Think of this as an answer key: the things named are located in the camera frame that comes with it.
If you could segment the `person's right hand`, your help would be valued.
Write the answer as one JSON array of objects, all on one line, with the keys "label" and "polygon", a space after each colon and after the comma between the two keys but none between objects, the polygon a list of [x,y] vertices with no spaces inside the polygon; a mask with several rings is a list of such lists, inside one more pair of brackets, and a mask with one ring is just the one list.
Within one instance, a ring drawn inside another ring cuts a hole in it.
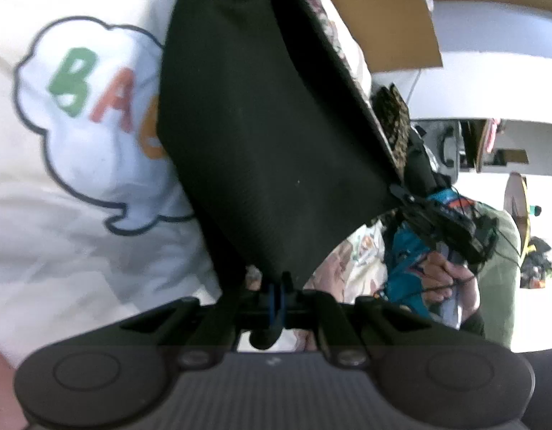
[{"label": "person's right hand", "polygon": [[478,281],[466,266],[450,262],[439,252],[430,252],[422,267],[421,280],[425,290],[422,298],[427,307],[451,299],[453,285],[456,285],[462,322],[477,313],[481,302]]}]

